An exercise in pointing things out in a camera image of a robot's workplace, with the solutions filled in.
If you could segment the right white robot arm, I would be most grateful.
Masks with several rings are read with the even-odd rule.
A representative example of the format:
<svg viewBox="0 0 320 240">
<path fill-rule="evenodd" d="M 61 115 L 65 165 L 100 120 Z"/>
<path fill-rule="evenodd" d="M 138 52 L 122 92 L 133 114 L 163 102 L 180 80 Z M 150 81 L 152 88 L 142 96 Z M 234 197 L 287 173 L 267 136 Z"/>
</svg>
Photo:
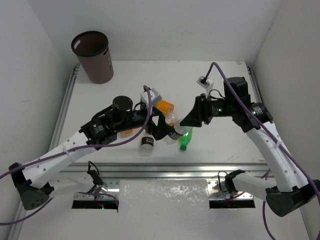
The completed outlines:
<svg viewBox="0 0 320 240">
<path fill-rule="evenodd" d="M 281 150 L 284 144 L 278 135 L 273 117 L 263 103 L 252 102 L 244 77 L 230 77 L 224 83 L 224 96 L 212 97 L 213 81 L 202 76 L 197 83 L 206 92 L 195 98 L 190 113 L 181 125 L 200 128 L 214 117 L 231 117 L 255 144 L 273 174 L 265 181 L 238 169 L 228 173 L 219 186 L 220 193 L 234 195 L 247 192 L 264 200 L 279 217 L 309 203 L 316 195 L 302 171 Z"/>
</svg>

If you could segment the green plastic bottle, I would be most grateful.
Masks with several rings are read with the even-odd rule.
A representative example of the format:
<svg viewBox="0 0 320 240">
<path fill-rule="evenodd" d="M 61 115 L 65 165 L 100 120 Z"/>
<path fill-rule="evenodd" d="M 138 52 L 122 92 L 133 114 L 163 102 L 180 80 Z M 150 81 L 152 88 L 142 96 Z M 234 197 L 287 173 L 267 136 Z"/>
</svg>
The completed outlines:
<svg viewBox="0 0 320 240">
<path fill-rule="evenodd" d="M 187 150 L 187 147 L 192 140 L 192 136 L 193 136 L 193 128 L 191 127 L 189 131 L 179 139 L 180 151 L 184 152 Z"/>
</svg>

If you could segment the clear bottle yellow cap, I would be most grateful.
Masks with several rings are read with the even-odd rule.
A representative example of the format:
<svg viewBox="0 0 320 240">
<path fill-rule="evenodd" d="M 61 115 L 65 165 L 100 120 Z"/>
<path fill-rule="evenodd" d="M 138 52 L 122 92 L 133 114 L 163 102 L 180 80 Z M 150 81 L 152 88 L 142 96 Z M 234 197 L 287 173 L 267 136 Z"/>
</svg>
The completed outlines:
<svg viewBox="0 0 320 240">
<path fill-rule="evenodd" d="M 179 119 L 178 114 L 173 111 L 165 117 L 165 122 L 170 126 L 173 126 L 178 119 Z"/>
</svg>

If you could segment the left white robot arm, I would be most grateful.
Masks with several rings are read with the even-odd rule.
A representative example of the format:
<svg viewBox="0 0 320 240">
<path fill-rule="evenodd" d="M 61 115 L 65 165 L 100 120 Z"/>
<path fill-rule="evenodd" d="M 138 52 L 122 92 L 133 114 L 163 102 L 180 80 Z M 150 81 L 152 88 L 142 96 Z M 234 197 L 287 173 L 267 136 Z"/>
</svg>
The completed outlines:
<svg viewBox="0 0 320 240">
<path fill-rule="evenodd" d="M 118 147 L 118 134 L 140 129 L 161 140 L 173 132 L 164 114 L 146 99 L 140 109 L 133 108 L 133 101 L 124 95 L 113 99 L 112 104 L 98 112 L 65 142 L 37 160 L 25 164 L 14 163 L 9 167 L 13 184 L 23 208 L 34 210 L 52 197 L 81 192 L 97 194 L 104 181 L 96 169 L 89 167 L 77 177 L 59 177 L 58 174 L 77 160 L 101 148 Z"/>
</svg>

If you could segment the clear bottle black cap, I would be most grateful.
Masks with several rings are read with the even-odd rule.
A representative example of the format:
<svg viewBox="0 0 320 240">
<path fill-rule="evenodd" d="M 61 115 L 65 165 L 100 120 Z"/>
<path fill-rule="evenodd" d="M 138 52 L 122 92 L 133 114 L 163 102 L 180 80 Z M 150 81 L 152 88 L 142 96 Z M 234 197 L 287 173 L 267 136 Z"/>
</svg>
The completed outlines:
<svg viewBox="0 0 320 240">
<path fill-rule="evenodd" d="M 178 119 L 173 125 L 173 131 L 165 136 L 163 141 L 168 145 L 174 144 L 179 140 L 183 135 L 187 134 L 190 131 L 189 126 L 181 126 L 182 118 Z"/>
</svg>

